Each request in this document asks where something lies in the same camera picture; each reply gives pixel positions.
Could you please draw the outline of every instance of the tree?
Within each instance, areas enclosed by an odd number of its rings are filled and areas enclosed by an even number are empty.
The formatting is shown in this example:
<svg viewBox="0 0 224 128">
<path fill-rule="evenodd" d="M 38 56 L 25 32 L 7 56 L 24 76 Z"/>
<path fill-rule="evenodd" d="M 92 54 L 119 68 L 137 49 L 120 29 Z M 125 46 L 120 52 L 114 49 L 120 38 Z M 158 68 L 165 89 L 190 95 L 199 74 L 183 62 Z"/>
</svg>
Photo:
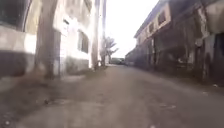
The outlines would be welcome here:
<svg viewBox="0 0 224 128">
<path fill-rule="evenodd" d="M 112 50 L 112 48 L 116 45 L 116 43 L 114 42 L 114 39 L 108 37 L 106 39 L 104 39 L 103 43 L 102 43 L 102 50 L 100 53 L 101 56 L 101 65 L 105 66 L 105 58 L 106 56 L 109 57 L 109 61 L 111 60 L 111 55 L 113 53 L 115 53 L 118 48 L 116 48 L 115 50 Z"/>
</svg>

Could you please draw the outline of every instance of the road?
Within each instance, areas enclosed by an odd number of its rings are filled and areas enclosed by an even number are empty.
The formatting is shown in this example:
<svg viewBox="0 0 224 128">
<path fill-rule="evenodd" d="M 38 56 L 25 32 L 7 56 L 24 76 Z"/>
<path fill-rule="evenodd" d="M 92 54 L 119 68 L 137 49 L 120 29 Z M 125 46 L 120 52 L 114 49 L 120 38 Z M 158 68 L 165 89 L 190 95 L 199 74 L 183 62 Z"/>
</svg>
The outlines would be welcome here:
<svg viewBox="0 0 224 128">
<path fill-rule="evenodd" d="M 23 107 L 5 102 L 5 128 L 223 128 L 222 88 L 114 66 L 79 80 L 64 79 L 35 91 Z"/>
</svg>

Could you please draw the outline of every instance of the building facade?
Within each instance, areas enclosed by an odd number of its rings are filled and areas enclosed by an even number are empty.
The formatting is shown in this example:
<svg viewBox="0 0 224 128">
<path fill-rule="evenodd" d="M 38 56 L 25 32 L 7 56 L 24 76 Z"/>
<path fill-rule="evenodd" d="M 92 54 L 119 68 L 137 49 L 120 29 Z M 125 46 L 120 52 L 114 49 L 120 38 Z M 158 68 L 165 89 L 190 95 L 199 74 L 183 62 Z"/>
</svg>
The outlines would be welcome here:
<svg viewBox="0 0 224 128">
<path fill-rule="evenodd" d="M 99 10 L 95 0 L 0 3 L 1 76 L 33 71 L 54 76 L 91 67 L 93 44 L 98 43 L 94 42 L 95 19 L 105 20 L 99 18 L 100 13 L 96 15 Z"/>
<path fill-rule="evenodd" d="M 208 76 L 211 67 L 223 60 L 218 55 L 223 44 L 223 11 L 222 0 L 160 0 L 135 35 L 136 49 L 147 45 L 147 56 L 135 54 L 147 60 L 149 67 L 197 70 Z"/>
</svg>

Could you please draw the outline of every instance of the roof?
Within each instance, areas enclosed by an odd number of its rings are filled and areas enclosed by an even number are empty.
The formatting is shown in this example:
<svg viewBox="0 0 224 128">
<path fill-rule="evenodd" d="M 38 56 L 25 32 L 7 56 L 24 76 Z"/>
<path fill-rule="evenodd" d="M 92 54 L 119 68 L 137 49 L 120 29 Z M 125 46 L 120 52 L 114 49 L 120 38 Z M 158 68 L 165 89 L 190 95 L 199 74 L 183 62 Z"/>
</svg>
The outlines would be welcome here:
<svg viewBox="0 0 224 128">
<path fill-rule="evenodd" d="M 157 12 L 160 11 L 160 9 L 170 0 L 159 0 L 159 2 L 156 4 L 156 6 L 152 9 L 152 11 L 149 13 L 148 17 L 145 19 L 141 27 L 138 29 L 138 31 L 135 34 L 135 38 L 142 32 L 142 30 L 150 23 L 155 16 L 157 15 Z"/>
</svg>

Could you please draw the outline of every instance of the sky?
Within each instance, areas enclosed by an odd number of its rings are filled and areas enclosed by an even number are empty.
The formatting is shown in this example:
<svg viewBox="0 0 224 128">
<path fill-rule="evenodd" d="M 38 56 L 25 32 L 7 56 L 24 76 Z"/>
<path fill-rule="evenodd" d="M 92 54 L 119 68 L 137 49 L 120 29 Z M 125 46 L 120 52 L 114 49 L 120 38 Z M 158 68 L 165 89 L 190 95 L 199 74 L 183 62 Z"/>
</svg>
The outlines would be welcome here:
<svg viewBox="0 0 224 128">
<path fill-rule="evenodd" d="M 107 0 L 106 36 L 115 39 L 119 50 L 113 57 L 125 57 L 135 45 L 134 35 L 158 0 Z"/>
</svg>

